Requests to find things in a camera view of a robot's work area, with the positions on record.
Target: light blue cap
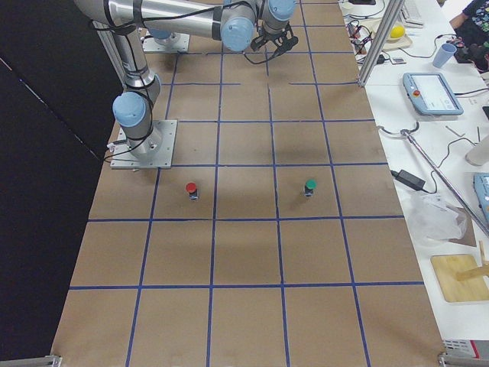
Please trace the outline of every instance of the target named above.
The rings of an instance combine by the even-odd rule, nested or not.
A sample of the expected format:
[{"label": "light blue cap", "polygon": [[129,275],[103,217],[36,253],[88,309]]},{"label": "light blue cap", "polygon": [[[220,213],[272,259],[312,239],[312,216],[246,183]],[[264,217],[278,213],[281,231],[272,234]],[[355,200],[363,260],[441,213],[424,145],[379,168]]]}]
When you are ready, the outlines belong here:
[{"label": "light blue cap", "polygon": [[158,40],[166,40],[169,36],[171,36],[171,32],[169,31],[162,31],[161,29],[153,29],[153,28],[148,28],[150,34],[154,37],[157,38]]},{"label": "light blue cap", "polygon": [[112,103],[114,116],[125,128],[136,126],[146,114],[146,103],[143,97],[134,92],[122,93]]},{"label": "light blue cap", "polygon": [[296,2],[295,0],[269,0],[268,8],[278,21],[288,21],[296,9]]},{"label": "light blue cap", "polygon": [[248,18],[230,19],[221,27],[222,43],[232,51],[243,51],[251,43],[253,23]]}]

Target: red cap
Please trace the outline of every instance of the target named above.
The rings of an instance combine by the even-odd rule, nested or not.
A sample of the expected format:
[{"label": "red cap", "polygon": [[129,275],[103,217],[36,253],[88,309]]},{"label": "red cap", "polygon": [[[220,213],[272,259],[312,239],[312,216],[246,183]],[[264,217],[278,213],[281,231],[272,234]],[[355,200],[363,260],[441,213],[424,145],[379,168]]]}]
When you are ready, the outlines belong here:
[{"label": "red cap", "polygon": [[197,191],[197,185],[194,182],[189,182],[185,186],[185,190],[187,193],[195,193]]}]

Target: clear plastic bag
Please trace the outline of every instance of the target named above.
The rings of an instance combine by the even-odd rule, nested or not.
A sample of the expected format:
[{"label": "clear plastic bag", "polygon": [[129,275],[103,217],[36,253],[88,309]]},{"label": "clear plastic bag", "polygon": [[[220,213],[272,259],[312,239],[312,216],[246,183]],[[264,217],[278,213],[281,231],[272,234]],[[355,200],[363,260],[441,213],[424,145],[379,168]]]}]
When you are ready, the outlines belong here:
[{"label": "clear plastic bag", "polygon": [[412,234],[430,239],[461,239],[467,231],[467,215],[439,194],[413,194],[407,222]]}]

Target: yellow ball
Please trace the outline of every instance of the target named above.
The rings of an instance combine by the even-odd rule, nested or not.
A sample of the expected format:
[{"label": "yellow ball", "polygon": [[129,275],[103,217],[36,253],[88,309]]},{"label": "yellow ball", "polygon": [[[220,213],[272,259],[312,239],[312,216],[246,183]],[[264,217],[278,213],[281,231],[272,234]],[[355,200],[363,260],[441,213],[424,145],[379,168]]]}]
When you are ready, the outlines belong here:
[{"label": "yellow ball", "polygon": [[405,33],[406,30],[404,29],[404,27],[402,25],[397,25],[392,28],[392,31],[390,31],[390,38],[396,40],[397,38],[401,38]]}]

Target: dark background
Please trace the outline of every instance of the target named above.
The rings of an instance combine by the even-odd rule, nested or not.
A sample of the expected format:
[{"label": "dark background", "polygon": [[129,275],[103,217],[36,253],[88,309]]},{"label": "dark background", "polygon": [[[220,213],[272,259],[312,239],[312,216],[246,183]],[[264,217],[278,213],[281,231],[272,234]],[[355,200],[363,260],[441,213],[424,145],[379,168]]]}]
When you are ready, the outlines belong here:
[{"label": "dark background", "polygon": [[3,361],[50,354],[121,84],[72,1],[6,0],[0,14]]}]

